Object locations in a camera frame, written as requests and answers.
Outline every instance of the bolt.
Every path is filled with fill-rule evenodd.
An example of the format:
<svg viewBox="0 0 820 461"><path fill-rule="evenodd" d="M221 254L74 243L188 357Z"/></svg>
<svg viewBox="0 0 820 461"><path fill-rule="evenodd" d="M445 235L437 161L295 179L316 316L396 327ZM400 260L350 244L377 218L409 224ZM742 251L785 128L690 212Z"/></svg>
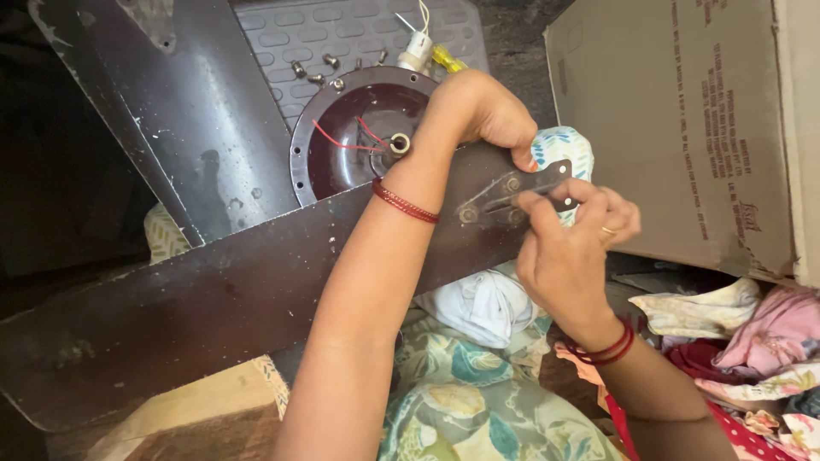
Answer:
<svg viewBox="0 0 820 461"><path fill-rule="evenodd" d="M298 79L303 78L307 74L305 68L302 67L302 63L299 61L291 62L290 66L294 69L294 74L296 74L296 78Z"/></svg>
<svg viewBox="0 0 820 461"><path fill-rule="evenodd" d="M323 54L321 56L321 59L322 59L322 61L330 64L330 67L333 67L334 69L339 68L339 60L336 59L335 57L332 57L329 53Z"/></svg>
<svg viewBox="0 0 820 461"><path fill-rule="evenodd" d="M341 91L344 89L344 81L342 79L333 80L330 82L330 86L332 86L336 91Z"/></svg>
<svg viewBox="0 0 820 461"><path fill-rule="evenodd" d="M518 180L515 176L507 180L507 189L510 190L518 190L521 187L521 181Z"/></svg>
<svg viewBox="0 0 820 461"><path fill-rule="evenodd" d="M510 224L516 225L524 221L524 212L518 208L512 210L508 216Z"/></svg>
<svg viewBox="0 0 820 461"><path fill-rule="evenodd" d="M476 222L478 221L478 210L476 207L472 205L466 206L462 208L462 211L458 214L458 217L461 218L462 222Z"/></svg>
<svg viewBox="0 0 820 461"><path fill-rule="evenodd" d="M325 84L325 76L322 74L308 75L307 81L311 83Z"/></svg>

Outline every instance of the metal sheet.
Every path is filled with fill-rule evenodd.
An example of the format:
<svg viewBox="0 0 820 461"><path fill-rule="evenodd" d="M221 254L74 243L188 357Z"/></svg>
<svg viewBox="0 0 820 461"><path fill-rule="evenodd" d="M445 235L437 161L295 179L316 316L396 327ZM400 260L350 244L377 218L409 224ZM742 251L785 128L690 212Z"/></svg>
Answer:
<svg viewBox="0 0 820 461"><path fill-rule="evenodd" d="M516 257L526 222L458 216L514 169L507 149L458 152L417 292ZM522 174L522 188L571 173ZM304 340L370 198L360 186L6 320L0 388L39 427L58 431Z"/></svg>
<svg viewBox="0 0 820 461"><path fill-rule="evenodd" d="M298 208L289 134L225 0L31 0L192 246Z"/></svg>

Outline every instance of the woman's right hand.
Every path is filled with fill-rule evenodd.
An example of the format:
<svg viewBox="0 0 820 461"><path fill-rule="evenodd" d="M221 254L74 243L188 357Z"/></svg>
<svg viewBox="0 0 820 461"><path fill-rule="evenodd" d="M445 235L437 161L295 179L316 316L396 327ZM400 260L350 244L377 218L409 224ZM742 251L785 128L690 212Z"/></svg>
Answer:
<svg viewBox="0 0 820 461"><path fill-rule="evenodd" d="M550 195L580 203L576 223L561 227L552 203L526 191L518 207L531 230L518 255L516 273L526 292L571 338L590 351L606 349L623 333L604 295L609 245L640 232L638 207L616 192L571 178Z"/></svg>

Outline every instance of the gray rubber mat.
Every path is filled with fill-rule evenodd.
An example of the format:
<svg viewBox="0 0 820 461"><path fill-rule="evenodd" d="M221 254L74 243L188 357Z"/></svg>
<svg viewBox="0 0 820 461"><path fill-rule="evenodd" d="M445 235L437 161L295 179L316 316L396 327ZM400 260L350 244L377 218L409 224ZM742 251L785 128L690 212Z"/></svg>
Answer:
<svg viewBox="0 0 820 461"><path fill-rule="evenodd" d="M433 41L469 67L489 72L476 7L467 0L426 0L425 4L430 9ZM302 62L308 74L323 74L328 82L352 71L357 57L364 66L372 66L383 48L388 52L385 64L394 66L411 32L394 13L417 29L422 24L417 0L267 1L237 4L234 10L291 131L319 90L318 84L296 78L290 68L293 60ZM339 69L322 61L326 52L339 58ZM434 64L432 73L438 80L446 71Z"/></svg>

